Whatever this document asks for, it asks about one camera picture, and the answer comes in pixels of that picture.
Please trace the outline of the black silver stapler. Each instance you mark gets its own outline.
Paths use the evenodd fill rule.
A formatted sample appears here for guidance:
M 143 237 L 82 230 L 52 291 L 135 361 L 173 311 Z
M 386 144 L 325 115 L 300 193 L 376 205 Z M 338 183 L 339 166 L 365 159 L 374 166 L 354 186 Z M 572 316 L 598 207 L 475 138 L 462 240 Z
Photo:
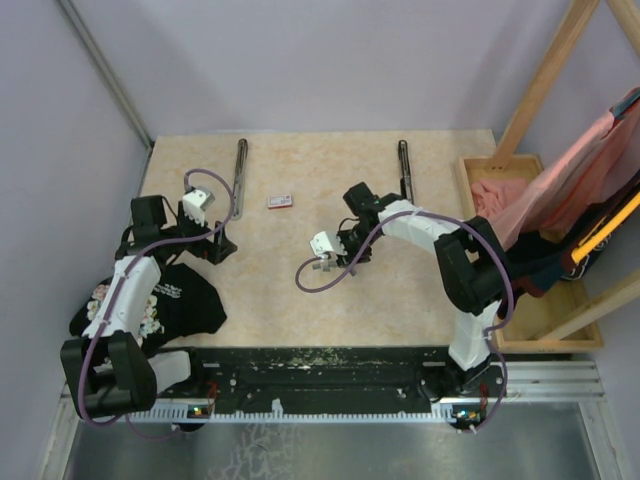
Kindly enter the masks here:
M 410 203 L 414 203 L 408 142 L 404 139 L 398 142 L 398 159 L 401 171 L 400 184 L 402 196 Z
M 234 182 L 232 189 L 234 208 L 231 217 L 232 220 L 239 220 L 243 213 L 245 170 L 248 151 L 249 145 L 247 139 L 241 138 L 237 143 L 237 155 L 234 168 Z

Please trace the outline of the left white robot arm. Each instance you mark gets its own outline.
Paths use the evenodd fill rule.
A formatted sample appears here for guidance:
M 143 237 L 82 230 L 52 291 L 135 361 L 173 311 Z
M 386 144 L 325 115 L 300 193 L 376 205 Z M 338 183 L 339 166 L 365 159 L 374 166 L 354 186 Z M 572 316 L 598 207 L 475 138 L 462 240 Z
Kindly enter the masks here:
M 209 225 L 213 196 L 189 188 L 177 208 L 162 195 L 130 203 L 132 222 L 115 253 L 114 272 L 100 282 L 69 324 L 60 359 L 75 408 L 107 424 L 149 410 L 175 387 L 201 394 L 208 373 L 188 350 L 164 351 L 178 338 L 214 334 L 227 319 L 216 288 L 177 260 L 188 253 L 218 265 L 236 252 L 222 222 Z

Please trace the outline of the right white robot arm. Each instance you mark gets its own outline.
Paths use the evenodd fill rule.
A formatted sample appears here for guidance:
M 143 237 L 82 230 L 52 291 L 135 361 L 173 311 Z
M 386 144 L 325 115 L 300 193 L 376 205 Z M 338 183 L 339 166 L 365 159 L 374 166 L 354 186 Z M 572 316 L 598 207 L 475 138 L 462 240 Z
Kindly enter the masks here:
M 337 264 L 352 269 L 366 263 L 372 245 L 382 236 L 405 240 L 434 255 L 444 291 L 456 308 L 454 340 L 446 372 L 448 387 L 470 395 L 482 383 L 480 367 L 491 355 L 496 317 L 508 322 L 515 310 L 508 260 L 489 223 L 475 217 L 462 222 L 422 210 L 395 193 L 380 197 L 364 182 L 343 196 L 357 218 L 350 229 L 339 229 Z

